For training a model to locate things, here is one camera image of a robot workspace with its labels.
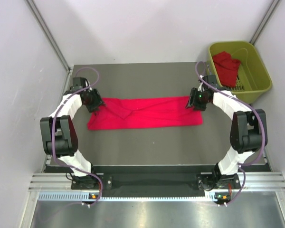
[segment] green basket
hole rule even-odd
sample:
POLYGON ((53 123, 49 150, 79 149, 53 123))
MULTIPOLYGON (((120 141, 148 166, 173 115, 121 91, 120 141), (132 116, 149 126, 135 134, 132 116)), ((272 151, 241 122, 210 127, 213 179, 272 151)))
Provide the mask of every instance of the green basket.
POLYGON ((255 47, 246 41, 218 42, 209 47, 210 70, 212 74, 216 75, 220 86, 222 85, 214 67, 212 56, 223 51, 228 52, 232 58, 241 61, 237 74, 236 87, 228 87, 238 99, 251 104, 262 93, 271 88, 272 82, 260 55, 255 47))

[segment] folded cloth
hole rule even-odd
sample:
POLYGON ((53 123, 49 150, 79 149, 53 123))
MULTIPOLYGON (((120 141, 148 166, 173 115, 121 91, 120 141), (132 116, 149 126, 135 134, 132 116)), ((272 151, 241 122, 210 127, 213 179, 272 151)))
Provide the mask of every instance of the folded cloth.
POLYGON ((235 87, 241 61, 232 59, 231 55, 225 51, 212 56, 212 59, 221 84, 223 86, 235 87))
POLYGON ((186 109, 188 96, 117 99, 103 98, 106 106, 92 114, 89 130, 191 126, 203 123, 201 113, 186 109))

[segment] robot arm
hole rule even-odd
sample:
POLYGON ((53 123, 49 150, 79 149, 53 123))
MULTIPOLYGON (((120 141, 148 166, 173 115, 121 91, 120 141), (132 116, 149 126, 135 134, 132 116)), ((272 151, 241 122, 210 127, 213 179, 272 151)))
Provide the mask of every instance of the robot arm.
MULTIPOLYGON (((225 186, 236 178, 239 163, 244 163, 248 157, 260 149, 262 135, 258 120, 250 108, 231 99, 233 97, 232 93, 227 91, 226 88, 218 86, 216 76, 205 76, 203 79, 227 96, 213 92, 201 83, 198 89, 192 88, 187 108, 193 107, 194 110, 205 111, 207 103, 212 102, 232 120, 231 147, 226 156, 215 165, 212 176, 207 177, 207 180, 205 180, 205 182, 214 183, 215 188, 215 186, 225 186)), ((267 145, 266 114, 262 109, 258 109, 256 112, 262 120, 265 129, 265 145, 267 145)))
MULTIPOLYGON (((70 94, 88 86, 88 81, 85 78, 73 78, 73 86, 69 91, 66 91, 61 103, 61 111, 56 119, 56 135, 55 149, 57 158, 63 161, 66 165, 71 165, 76 177, 86 177, 86 174, 79 172, 77 169, 93 172, 93 165, 87 161, 78 150, 78 138, 73 126, 73 118, 77 110, 85 105, 90 113, 97 111, 100 105, 104 105, 99 92, 96 89, 88 89, 77 95, 70 97, 70 94)), ((41 136, 43 149, 46 154, 52 155, 52 123, 53 117, 58 108, 49 117, 40 120, 41 136)))

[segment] gray table surface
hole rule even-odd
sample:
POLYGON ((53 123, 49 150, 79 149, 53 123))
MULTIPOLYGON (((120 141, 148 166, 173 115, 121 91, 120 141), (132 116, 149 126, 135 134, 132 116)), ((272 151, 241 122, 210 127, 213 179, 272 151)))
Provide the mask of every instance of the gray table surface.
MULTIPOLYGON (((184 96, 199 85, 195 63, 75 65, 72 77, 86 66, 99 71, 101 78, 95 88, 102 97, 184 96)), ((92 70, 77 76, 90 82, 96 79, 92 70)), ((90 116, 83 106, 73 123, 79 150, 94 165, 215 164, 230 147, 231 120, 212 104, 202 113, 204 123, 200 126, 89 131, 90 116)))
POLYGON ((285 228, 274 192, 243 192, 227 208, 213 202, 99 202, 91 209, 80 204, 63 208, 68 203, 39 201, 31 227, 285 228))

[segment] purple cable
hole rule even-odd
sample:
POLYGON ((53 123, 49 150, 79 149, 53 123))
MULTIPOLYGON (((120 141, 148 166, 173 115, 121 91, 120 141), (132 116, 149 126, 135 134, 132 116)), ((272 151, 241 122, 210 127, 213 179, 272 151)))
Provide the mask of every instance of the purple cable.
MULTIPOLYGON (((223 95, 226 96, 226 97, 229 97, 227 94, 225 94, 225 93, 223 93, 222 91, 220 91, 220 90, 214 88, 212 85, 210 85, 210 84, 207 83, 204 79, 201 78, 201 76, 200 76, 200 74, 199 74, 199 72, 198 72, 198 68, 197 68, 197 66, 198 66, 200 63, 204 63, 204 62, 203 62, 203 61, 200 61, 200 62, 196 63, 196 65, 195 65, 195 73, 197 74, 199 80, 200 80, 202 83, 204 83, 205 85, 207 85, 209 88, 211 88, 213 91, 218 92, 218 93, 220 93, 220 94, 223 94, 223 95)), ((262 143, 261 143, 261 149, 260 149, 260 152, 259 152, 258 156, 257 156, 253 161, 251 161, 251 162, 248 162, 248 163, 239 163, 239 165, 241 165, 241 166, 249 166, 249 165, 252 165, 252 164, 254 164, 254 163, 257 163, 257 162, 261 159, 261 157, 262 157, 262 155, 263 155, 264 148, 265 148, 265 130, 264 130, 264 126, 263 126, 261 117, 259 116, 259 114, 256 112, 256 110, 255 110, 253 107, 251 107, 250 105, 248 105, 248 104, 245 103, 244 101, 241 101, 241 100, 239 100, 239 99, 237 99, 237 98, 235 98, 235 97, 231 97, 231 99, 233 99, 233 100, 235 100, 235 101, 237 101, 237 102, 240 102, 241 104, 243 104, 243 105, 245 105, 246 107, 250 108, 251 111, 252 111, 252 112, 254 113, 254 115, 256 116, 256 118, 257 118, 257 120, 258 120, 258 123, 259 123, 259 126, 260 126, 260 128, 261 128, 262 143)))
POLYGON ((80 71, 85 70, 85 69, 91 69, 91 70, 93 70, 94 72, 96 72, 96 74, 97 74, 97 79, 96 79, 96 81, 95 81, 93 84, 91 84, 91 85, 89 85, 89 86, 87 86, 87 87, 85 87, 85 88, 82 88, 82 89, 80 89, 80 90, 78 90, 78 91, 72 93, 72 94, 63 102, 63 104, 58 108, 57 112, 56 112, 55 115, 54 115, 54 118, 53 118, 53 125, 52 125, 52 145, 53 145, 53 146, 52 146, 52 154, 53 154, 53 159, 54 159, 54 161, 55 161, 58 165, 63 166, 63 167, 69 167, 69 168, 76 169, 76 170, 78 170, 79 172, 82 172, 82 173, 85 173, 85 174, 87 174, 87 175, 90 175, 90 176, 96 178, 96 179, 99 181, 99 183, 100 183, 99 194, 98 194, 98 197, 96 198, 96 200, 94 201, 94 203, 91 204, 91 206, 93 206, 93 205, 95 205, 95 203, 98 202, 98 200, 100 199, 101 194, 102 194, 103 183, 102 183, 101 179, 100 179, 98 176, 96 176, 95 174, 90 173, 90 172, 86 172, 86 171, 81 170, 81 169, 79 169, 79 168, 77 168, 77 167, 75 167, 75 166, 62 164, 62 163, 59 162, 59 160, 57 159, 56 150, 55 150, 55 126, 56 126, 56 119, 57 119, 57 116, 58 116, 59 112, 61 111, 62 107, 68 102, 68 100, 69 100, 71 97, 73 97, 73 96, 76 95, 76 94, 81 93, 81 92, 84 91, 84 90, 87 90, 87 89, 93 87, 93 86, 98 82, 98 80, 99 80, 99 77, 100 77, 99 72, 98 72, 96 69, 92 68, 92 67, 83 67, 83 68, 79 69, 79 70, 76 72, 75 76, 77 76, 77 74, 78 74, 80 71))
MULTIPOLYGON (((204 83, 205 85, 207 85, 209 88, 211 88, 213 91, 215 92, 218 92, 220 94, 223 94, 224 96, 227 96, 229 97, 227 94, 221 92, 220 90, 216 89, 215 87, 213 87, 212 85, 210 85, 209 83, 207 83, 204 79, 202 79, 202 77, 200 76, 199 72, 198 72, 198 65, 200 63, 203 63, 205 65, 205 63, 203 61, 200 61, 198 63, 195 64, 195 73, 197 74, 199 80, 204 83)), ((259 125, 260 125, 260 128, 261 128, 261 134, 262 134, 262 143, 261 143, 261 149, 260 149, 260 152, 258 154, 258 156, 251 162, 248 162, 248 163, 239 163, 239 170, 243 173, 243 176, 244 176, 244 179, 243 179, 243 183, 242 183, 242 186, 240 187, 240 189, 238 190, 238 192, 236 193, 236 195, 233 197, 233 199, 231 199, 228 203, 226 203, 226 206, 229 205, 230 203, 234 202, 238 196, 240 195, 240 193, 242 192, 243 188, 244 188, 244 185, 246 183, 246 173, 245 171, 241 168, 241 166, 249 166, 249 165, 252 165, 256 162, 258 162, 262 155, 263 155, 263 152, 264 152, 264 148, 265 148, 265 130, 264 130, 264 126, 263 126, 263 123, 262 123, 262 120, 259 116, 259 114, 256 112, 256 110, 251 107, 250 105, 248 105, 247 103, 245 103, 244 101, 241 101, 235 97, 231 97, 231 99, 235 100, 235 101, 238 101, 240 102, 241 104, 245 105, 246 107, 250 108, 251 111, 255 114, 258 122, 259 122, 259 125)))

